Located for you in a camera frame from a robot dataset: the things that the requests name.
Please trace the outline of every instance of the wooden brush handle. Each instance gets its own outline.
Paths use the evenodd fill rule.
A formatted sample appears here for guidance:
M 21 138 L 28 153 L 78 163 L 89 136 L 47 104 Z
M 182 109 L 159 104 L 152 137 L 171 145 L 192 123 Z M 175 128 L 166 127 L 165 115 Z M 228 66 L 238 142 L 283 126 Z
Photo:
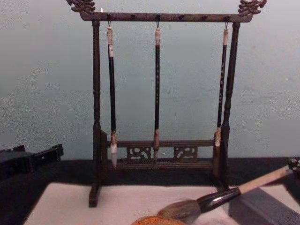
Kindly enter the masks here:
M 249 181 L 245 184 L 239 186 L 241 194 L 251 191 L 255 188 L 268 184 L 272 181 L 275 181 L 279 178 L 282 178 L 288 174 L 292 173 L 292 170 L 289 169 L 288 166 L 282 167 L 278 170 L 270 172 L 262 177 L 259 177 L 255 180 Z

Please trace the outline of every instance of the wooden post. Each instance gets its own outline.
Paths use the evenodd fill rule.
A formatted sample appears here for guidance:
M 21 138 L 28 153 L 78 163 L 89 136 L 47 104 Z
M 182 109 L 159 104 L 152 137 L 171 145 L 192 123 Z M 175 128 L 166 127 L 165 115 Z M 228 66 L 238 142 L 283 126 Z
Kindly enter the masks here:
M 229 116 L 231 109 L 231 97 L 233 95 L 233 82 L 234 82 L 234 73 L 235 73 L 235 63 L 236 63 L 236 54 L 238 49 L 238 39 L 239 39 L 239 29 L 240 23 L 234 22 L 232 24 L 232 40 L 231 40 L 231 49 L 230 49 L 230 58 L 228 65 L 228 75 L 227 75 L 227 84 L 226 84 L 226 100 L 224 106 L 224 118 L 223 124 L 221 127 L 221 157 L 220 157 L 220 180 L 225 189 L 228 189 L 228 179 L 227 179 L 227 159 L 228 159 L 228 140 L 229 140 Z
M 100 125 L 100 46 L 99 21 L 93 21 L 93 90 L 94 90 L 94 126 L 93 126 L 93 173 L 94 181 L 90 190 L 89 206 L 98 203 L 101 172 L 101 125 Z

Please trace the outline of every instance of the carved wooden crossbar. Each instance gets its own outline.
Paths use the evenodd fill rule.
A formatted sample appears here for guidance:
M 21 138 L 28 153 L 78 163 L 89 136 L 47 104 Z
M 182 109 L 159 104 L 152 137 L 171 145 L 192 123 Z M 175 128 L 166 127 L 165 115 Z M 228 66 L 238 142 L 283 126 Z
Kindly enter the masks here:
M 96 207 L 101 185 L 105 183 L 108 170 L 114 169 L 107 158 L 110 141 L 100 125 L 100 21 L 131 21 L 131 22 L 208 22 L 232 23 L 232 40 L 228 75 L 226 83 L 226 99 L 224 105 L 224 118 L 221 126 L 220 151 L 216 150 L 215 138 L 211 140 L 171 140 L 160 141 L 160 148 L 173 148 L 173 158 L 161 159 L 156 163 L 151 158 L 153 141 L 119 141 L 119 148 L 126 148 L 127 158 L 120 160 L 116 169 L 169 169 L 194 168 L 211 171 L 217 183 L 227 189 L 227 158 L 229 140 L 229 116 L 233 82 L 241 23 L 248 23 L 253 15 L 260 13 L 267 0 L 241 0 L 238 14 L 158 14 L 158 13 L 100 13 L 95 12 L 93 0 L 67 0 L 71 9 L 78 12 L 84 21 L 92 21 L 93 27 L 93 90 L 94 90 L 94 126 L 93 126 L 93 170 L 94 182 L 89 195 L 89 206 Z M 212 160 L 200 160 L 198 147 L 213 147 Z

